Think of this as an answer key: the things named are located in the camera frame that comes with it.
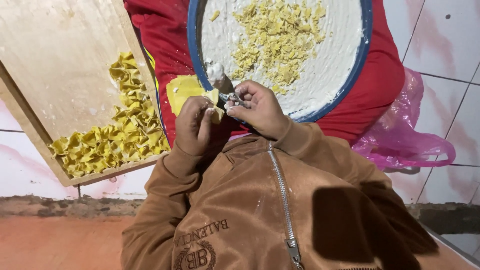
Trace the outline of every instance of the person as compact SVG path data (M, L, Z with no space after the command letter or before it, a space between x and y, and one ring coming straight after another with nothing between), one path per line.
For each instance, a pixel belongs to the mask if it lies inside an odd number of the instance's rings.
M213 104L187 99L174 147L122 233L123 269L474 269L430 237L391 180L346 140L294 123L256 82L235 91L246 108L228 115L257 134L209 156Z
M317 124L328 136L353 145L390 107L405 83L405 71L388 28L383 0L372 0L372 37L362 71L353 88ZM176 117L168 102L166 85L178 75L194 75L187 46L189 0L124 0L132 23L155 70L162 125L172 146ZM225 118L212 129L212 142L249 132L238 121Z

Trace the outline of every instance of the stack of wrappers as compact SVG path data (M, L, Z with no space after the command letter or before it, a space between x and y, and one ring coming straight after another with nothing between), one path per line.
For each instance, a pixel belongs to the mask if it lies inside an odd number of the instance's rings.
M170 150L132 53L120 53L109 71L119 83L119 98L125 107L114 106L115 124L94 126L86 133L74 132L48 145L54 151L53 158L60 156L63 167L73 177L102 172Z

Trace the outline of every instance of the floor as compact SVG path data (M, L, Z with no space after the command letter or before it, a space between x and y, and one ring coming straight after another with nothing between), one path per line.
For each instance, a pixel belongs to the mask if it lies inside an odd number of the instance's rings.
M133 217L0 218L0 270L119 270Z

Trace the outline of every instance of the jacket sleeve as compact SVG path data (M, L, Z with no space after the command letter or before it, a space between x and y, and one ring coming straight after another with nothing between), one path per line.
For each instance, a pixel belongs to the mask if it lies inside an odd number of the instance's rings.
M133 225L122 233L123 269L171 269L173 236L187 214L185 193L198 182L195 166L200 158L186 154L175 144L158 160L145 185L147 199Z
M347 141L325 136L316 123L295 123L273 144L310 166L329 172L360 188L363 182L392 183L375 164L354 152Z

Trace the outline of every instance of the red cloth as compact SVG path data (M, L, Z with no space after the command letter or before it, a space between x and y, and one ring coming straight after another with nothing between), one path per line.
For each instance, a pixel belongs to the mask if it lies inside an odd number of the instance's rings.
M170 145L175 139L175 115L166 85L177 75L194 74L187 45L188 0L125 0L132 23L140 29L142 44L155 60L161 118ZM382 0L372 0L373 33L360 76L349 94L317 123L326 135L349 142L357 139L388 109L405 81L402 63L388 29ZM212 141L248 132L224 117L212 127Z

